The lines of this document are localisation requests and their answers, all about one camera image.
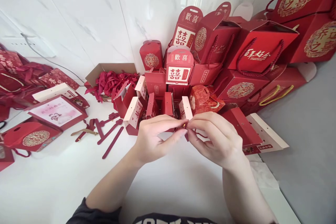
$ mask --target white tile wall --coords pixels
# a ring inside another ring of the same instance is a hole
[[[100,62],[135,62],[143,72],[144,40],[160,40],[165,51],[183,8],[195,5],[205,15],[224,1],[232,12],[250,1],[256,13],[270,0],[0,0],[0,42],[21,32],[39,36],[56,52],[51,60],[81,79]]]

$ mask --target person's left hand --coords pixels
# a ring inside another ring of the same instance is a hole
[[[187,133],[186,129],[179,129],[166,141],[158,134],[171,128],[182,127],[188,120],[177,120],[168,115],[158,115],[140,122],[138,138],[130,152],[141,165],[153,162],[165,156],[169,150]]]

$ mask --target cable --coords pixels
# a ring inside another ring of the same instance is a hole
[[[25,41],[27,42],[27,45],[28,45],[28,46],[30,47],[30,49],[32,49],[35,53],[37,53],[38,55],[40,55],[40,56],[41,56],[43,59],[45,59],[46,61],[48,61],[48,62],[50,62],[50,63],[53,63],[53,64],[55,64],[55,65],[57,65],[57,66],[59,66],[59,67],[62,67],[62,68],[64,68],[65,70],[68,70],[69,72],[73,73],[74,75],[77,76],[77,78],[78,78],[81,82],[83,82],[83,84],[85,84],[84,81],[82,81],[82,79],[81,79],[77,74],[75,74],[74,72],[72,72],[72,71],[69,70],[68,68],[65,68],[64,66],[61,66],[61,65],[59,65],[59,64],[56,64],[56,63],[54,63],[54,62],[48,60],[46,57],[42,56],[42,55],[39,54],[37,51],[35,51],[35,49],[29,44],[29,42],[28,42],[28,38],[27,38],[26,35],[24,35],[23,33],[21,33],[21,36],[24,37]]]

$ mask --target gray surface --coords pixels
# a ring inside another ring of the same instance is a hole
[[[316,77],[259,115],[289,144],[261,158],[303,224],[335,223],[336,56]]]

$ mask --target yellow rope handle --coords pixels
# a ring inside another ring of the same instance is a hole
[[[273,94],[269,95],[269,96],[266,97],[263,101],[259,102],[259,106],[266,106],[266,105],[268,105],[268,104],[270,104],[270,103],[272,103],[272,102],[275,102],[275,101],[277,101],[277,100],[279,100],[279,99],[281,99],[281,98],[284,98],[284,97],[285,97],[290,91],[292,91],[292,89],[294,88],[294,85],[291,85],[291,86],[286,90],[286,92],[284,92],[282,95],[280,95],[279,97],[274,98],[274,99],[272,99],[272,100],[270,100],[270,101],[264,103],[265,101],[267,101],[269,98],[273,97],[273,96],[279,91],[280,86],[279,86],[279,88],[278,88],[278,86],[279,86],[279,85],[277,85],[277,87],[276,87],[276,90],[277,90],[276,92],[273,92]]]
[[[19,81],[18,79],[14,78],[14,77],[12,77],[12,76],[9,76],[9,75],[7,75],[7,74],[5,74],[5,73],[1,73],[1,74],[4,75],[4,76],[6,76],[6,77],[9,77],[9,78],[11,78],[11,79],[13,79],[13,80],[15,80],[15,81],[17,81],[17,82],[19,82],[19,83],[21,84],[21,86],[24,86],[24,84],[23,84],[21,81]],[[7,88],[5,88],[5,87],[3,87],[3,86],[1,86],[1,85],[0,85],[0,88],[2,88],[3,90],[5,90],[5,91],[7,91],[7,92],[10,92],[10,93],[17,92],[17,91],[19,91],[19,90],[21,89],[21,88],[19,88],[19,89],[17,89],[17,90],[10,91],[10,90],[8,90]]]

